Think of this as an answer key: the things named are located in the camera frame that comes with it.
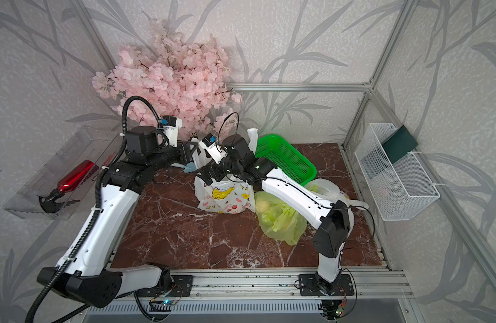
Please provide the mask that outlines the green avocado plastic bag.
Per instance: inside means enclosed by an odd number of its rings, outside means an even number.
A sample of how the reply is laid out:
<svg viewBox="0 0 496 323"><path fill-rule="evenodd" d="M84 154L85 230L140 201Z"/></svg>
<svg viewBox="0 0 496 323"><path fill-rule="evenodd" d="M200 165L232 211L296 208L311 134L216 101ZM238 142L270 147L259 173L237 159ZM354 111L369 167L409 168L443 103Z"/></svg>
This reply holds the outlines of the green avocado plastic bag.
<svg viewBox="0 0 496 323"><path fill-rule="evenodd" d="M308 225L299 212L263 191L255 193L255 212L264 234L289 246L297 245Z"/></svg>

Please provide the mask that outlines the white printed plastic bag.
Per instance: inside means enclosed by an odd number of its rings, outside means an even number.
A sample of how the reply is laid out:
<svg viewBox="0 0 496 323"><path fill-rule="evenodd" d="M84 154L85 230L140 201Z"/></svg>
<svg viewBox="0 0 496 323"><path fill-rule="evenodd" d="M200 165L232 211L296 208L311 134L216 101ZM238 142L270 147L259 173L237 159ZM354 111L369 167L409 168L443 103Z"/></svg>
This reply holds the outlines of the white printed plastic bag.
<svg viewBox="0 0 496 323"><path fill-rule="evenodd" d="M320 198L328 200L329 204L335 204L335 208L342 209L342 213L348 214L350 231L352 231L354 227L354 212L352 210L364 210L369 208L369 204L366 202L350 199L349 196L347 196L346 193L338 187L338 185L329 180L318 178L306 184L305 188L315 193L315 195Z"/></svg>

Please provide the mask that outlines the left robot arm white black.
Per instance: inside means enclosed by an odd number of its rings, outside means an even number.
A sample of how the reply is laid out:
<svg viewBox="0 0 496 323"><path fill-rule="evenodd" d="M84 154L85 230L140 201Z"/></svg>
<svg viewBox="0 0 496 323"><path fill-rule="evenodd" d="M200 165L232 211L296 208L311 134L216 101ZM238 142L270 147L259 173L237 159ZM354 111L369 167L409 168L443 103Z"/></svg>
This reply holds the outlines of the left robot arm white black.
<svg viewBox="0 0 496 323"><path fill-rule="evenodd" d="M71 247L54 267L45 267L37 280L43 290L30 307L33 322L49 292L82 303L60 318L65 322L89 307L104 308L119 296L141 289L169 292L171 271L163 265L108 269L116 244L136 208L145 186L160 169L177 163L183 153L178 125L141 126L122 133L117 155L104 166L95 183L95 204Z"/></svg>

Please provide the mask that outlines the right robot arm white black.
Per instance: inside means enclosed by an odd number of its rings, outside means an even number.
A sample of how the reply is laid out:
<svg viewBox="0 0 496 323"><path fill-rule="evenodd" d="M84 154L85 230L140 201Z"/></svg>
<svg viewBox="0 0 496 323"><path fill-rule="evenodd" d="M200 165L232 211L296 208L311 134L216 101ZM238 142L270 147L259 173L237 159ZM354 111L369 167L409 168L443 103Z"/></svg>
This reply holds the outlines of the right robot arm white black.
<svg viewBox="0 0 496 323"><path fill-rule="evenodd" d="M315 168L285 140L270 153L252 150L240 135L222 142L208 134L198 143L195 193L204 211L237 214L251 210L264 233L295 244L307 226L315 229L312 245L319 253L317 286L326 296L343 291L339 280L343 249L354 227L353 206L328 180L315 180Z"/></svg>

